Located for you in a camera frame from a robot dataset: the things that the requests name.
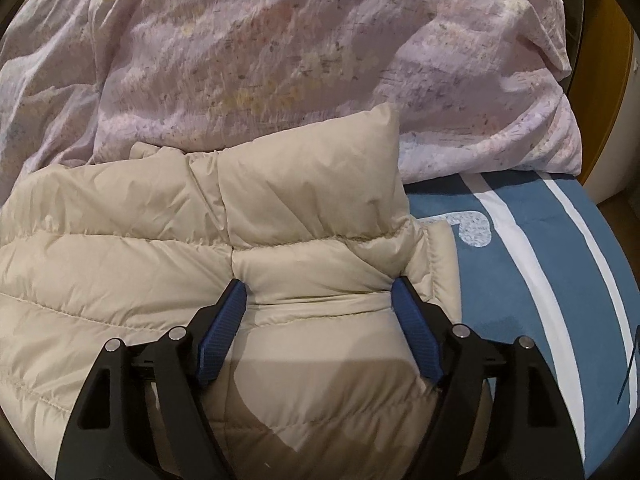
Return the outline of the beige quilted down jacket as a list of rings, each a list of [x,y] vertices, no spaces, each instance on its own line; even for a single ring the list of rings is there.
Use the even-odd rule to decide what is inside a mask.
[[[232,280],[247,309],[204,396],[241,479],[398,479],[436,393],[390,306],[405,275],[461,318],[456,239],[409,211],[388,105],[183,153],[51,166],[1,209],[1,407],[55,471],[102,346],[153,341]]]

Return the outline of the blue white striped bedsheet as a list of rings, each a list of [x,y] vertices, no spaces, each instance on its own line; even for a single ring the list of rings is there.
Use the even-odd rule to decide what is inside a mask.
[[[417,219],[454,231],[463,322],[487,339],[536,342],[595,472],[639,406],[639,289],[608,222],[575,179],[537,171],[406,192]]]

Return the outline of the lilac floral duvet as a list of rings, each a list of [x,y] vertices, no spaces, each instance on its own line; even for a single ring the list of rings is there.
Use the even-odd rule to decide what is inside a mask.
[[[1,191],[398,108],[405,182],[578,174],[562,0],[28,0],[1,39]]]

